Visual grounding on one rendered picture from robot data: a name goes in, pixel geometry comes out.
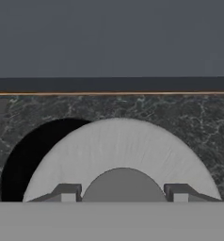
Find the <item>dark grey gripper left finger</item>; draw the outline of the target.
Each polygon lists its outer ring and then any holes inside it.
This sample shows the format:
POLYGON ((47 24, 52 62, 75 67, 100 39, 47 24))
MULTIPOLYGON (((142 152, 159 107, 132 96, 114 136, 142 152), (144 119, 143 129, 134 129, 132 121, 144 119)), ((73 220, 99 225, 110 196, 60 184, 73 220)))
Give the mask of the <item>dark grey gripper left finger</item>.
POLYGON ((35 198, 33 202, 79 202, 81 193, 81 184, 59 184, 51 193, 35 198))

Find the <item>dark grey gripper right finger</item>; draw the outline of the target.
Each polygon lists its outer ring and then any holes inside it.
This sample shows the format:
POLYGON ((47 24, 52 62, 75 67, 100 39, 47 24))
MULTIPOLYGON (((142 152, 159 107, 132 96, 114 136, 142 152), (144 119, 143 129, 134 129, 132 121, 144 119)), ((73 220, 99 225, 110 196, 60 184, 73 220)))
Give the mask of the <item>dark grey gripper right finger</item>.
POLYGON ((201 194, 188 184, 164 184, 167 201, 170 202, 203 202, 219 201, 217 198, 201 194))

